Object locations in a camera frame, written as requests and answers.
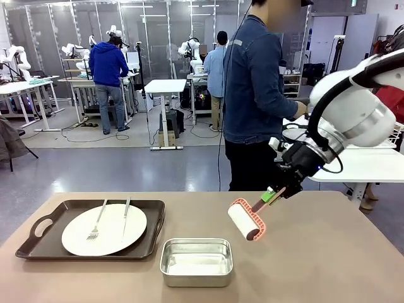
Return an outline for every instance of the hand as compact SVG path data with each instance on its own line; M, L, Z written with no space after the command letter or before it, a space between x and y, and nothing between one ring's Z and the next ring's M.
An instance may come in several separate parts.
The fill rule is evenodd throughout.
M304 105L302 102L300 101L295 101L297 103L297 112L296 114L293 116L293 118L297 119L300 116L303 116L306 112L307 112L307 106Z

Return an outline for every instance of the black tray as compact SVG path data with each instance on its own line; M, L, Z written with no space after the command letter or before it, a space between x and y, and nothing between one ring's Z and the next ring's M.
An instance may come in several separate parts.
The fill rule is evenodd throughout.
M141 261L153 253L155 243L164 223L164 202L159 200L131 200L131 205L140 208L147 217L147 226L143 235L122 251L107 256L76 256L62 245L62 233L65 227L85 211L102 206L103 200L68 200L61 203L50 215L38 219L31 228L29 238L16 251L19 258L29 260L106 260ZM126 200L111 199L108 204L125 204ZM45 228L41 237L35 235L38 225L46 219L52 224Z

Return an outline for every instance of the lint roller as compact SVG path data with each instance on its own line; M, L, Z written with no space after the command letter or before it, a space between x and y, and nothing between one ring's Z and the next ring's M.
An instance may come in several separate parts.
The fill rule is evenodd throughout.
M272 188L268 187L267 192L261 196L261 199L253 207L242 198L235 200L231 204L227 213L244 238L248 241L257 241L263 236L266 226L258 213L264 206L274 203L284 190L285 188L279 192L275 192Z

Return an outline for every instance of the metal container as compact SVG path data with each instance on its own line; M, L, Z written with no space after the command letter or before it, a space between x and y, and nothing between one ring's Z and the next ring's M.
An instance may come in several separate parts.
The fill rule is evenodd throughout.
M160 270L170 287L226 287L233 271L230 243L224 239L170 239L163 246Z

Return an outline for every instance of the denim jacket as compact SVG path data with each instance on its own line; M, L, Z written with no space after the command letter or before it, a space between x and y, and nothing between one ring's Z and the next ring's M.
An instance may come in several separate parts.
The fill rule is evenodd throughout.
M208 73L208 91L210 95L223 97L223 58L226 54L226 47L219 45L215 50L208 53L203 69Z
M279 137L283 118L297 112L296 102L283 96L279 38L254 15L246 18L236 34L223 62L225 139L249 144Z

